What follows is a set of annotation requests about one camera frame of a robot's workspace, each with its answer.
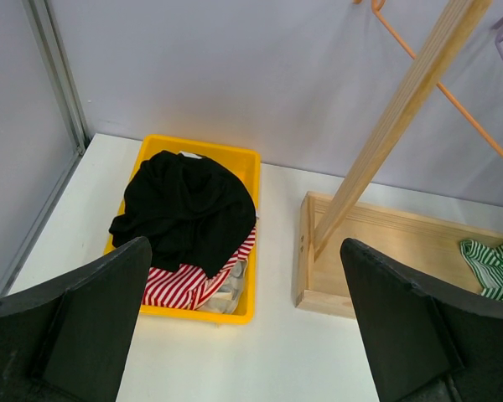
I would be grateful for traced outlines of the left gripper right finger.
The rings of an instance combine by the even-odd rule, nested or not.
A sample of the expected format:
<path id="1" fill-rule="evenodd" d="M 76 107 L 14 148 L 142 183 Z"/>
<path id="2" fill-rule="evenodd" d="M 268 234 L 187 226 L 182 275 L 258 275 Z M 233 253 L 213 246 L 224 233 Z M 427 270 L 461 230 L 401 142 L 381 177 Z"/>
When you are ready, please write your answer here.
<path id="1" fill-rule="evenodd" d="M 340 259 L 379 400 L 503 401 L 503 302 L 356 239 Z"/>

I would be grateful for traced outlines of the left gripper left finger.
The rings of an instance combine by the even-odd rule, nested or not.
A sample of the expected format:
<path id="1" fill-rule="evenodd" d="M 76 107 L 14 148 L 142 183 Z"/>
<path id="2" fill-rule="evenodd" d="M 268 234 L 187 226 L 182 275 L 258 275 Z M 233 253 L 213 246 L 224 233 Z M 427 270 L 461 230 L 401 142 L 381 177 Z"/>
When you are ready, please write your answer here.
<path id="1" fill-rule="evenodd" d="M 152 259 L 138 237 L 0 298 L 0 401 L 114 401 Z"/>

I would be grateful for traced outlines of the green white striped tank top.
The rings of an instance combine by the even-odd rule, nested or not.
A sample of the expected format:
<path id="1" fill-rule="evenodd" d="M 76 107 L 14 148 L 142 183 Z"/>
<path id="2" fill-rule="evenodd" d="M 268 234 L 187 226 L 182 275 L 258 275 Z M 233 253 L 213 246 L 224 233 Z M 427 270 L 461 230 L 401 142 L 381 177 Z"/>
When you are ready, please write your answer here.
<path id="1" fill-rule="evenodd" d="M 460 254 L 481 285 L 481 296 L 503 302 L 503 244 L 496 247 L 462 240 Z"/>

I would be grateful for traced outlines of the red white striped tank top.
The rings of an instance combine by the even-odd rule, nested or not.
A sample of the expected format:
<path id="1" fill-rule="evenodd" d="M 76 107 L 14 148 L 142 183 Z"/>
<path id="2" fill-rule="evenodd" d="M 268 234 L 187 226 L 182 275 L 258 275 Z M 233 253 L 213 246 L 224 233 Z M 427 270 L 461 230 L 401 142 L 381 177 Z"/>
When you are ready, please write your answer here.
<path id="1" fill-rule="evenodd" d="M 224 298 L 233 296 L 243 285 L 243 275 L 249 254 L 256 243 L 257 227 L 233 253 L 221 270 L 212 278 L 198 266 L 181 264 L 177 271 L 165 271 L 151 267 L 143 293 L 142 304 L 151 307 L 167 307 L 198 310 L 224 285 L 236 284 L 222 292 Z"/>

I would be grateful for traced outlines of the black tank top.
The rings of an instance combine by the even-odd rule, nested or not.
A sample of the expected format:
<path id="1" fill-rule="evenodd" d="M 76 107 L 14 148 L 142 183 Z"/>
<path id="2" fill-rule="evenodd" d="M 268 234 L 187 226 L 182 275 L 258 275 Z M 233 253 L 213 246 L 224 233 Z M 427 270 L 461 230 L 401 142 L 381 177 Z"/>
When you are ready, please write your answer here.
<path id="1" fill-rule="evenodd" d="M 256 222 L 252 197 L 236 175 L 207 157 L 162 151 L 140 164 L 109 232 L 116 248 L 147 238 L 154 268 L 193 265 L 212 278 Z"/>

